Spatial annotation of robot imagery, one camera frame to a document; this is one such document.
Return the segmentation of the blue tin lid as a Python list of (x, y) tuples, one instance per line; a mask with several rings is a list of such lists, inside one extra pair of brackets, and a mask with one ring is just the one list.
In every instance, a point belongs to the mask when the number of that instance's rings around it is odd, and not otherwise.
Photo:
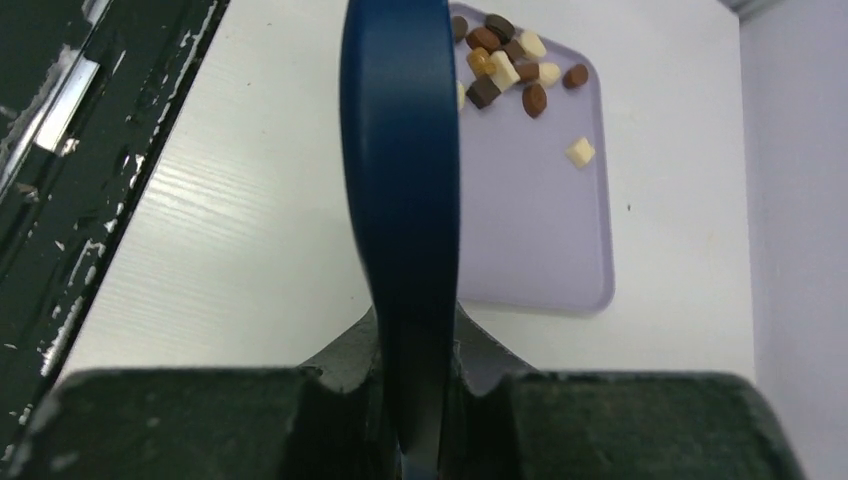
[(460, 227), (453, 37), (443, 1), (352, 1), (341, 49), (343, 163), (408, 479), (439, 475)]

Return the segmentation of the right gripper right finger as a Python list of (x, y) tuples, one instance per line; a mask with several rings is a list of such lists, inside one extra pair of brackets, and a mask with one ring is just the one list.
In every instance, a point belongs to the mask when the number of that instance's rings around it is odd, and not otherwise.
[(720, 372), (541, 371), (456, 312), (447, 479), (801, 479), (768, 402)]

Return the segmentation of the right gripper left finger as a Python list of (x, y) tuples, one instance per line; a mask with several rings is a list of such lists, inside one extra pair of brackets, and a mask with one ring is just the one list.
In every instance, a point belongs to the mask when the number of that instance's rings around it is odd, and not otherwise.
[(387, 479), (376, 319), (287, 368), (68, 376), (7, 450), (10, 479)]

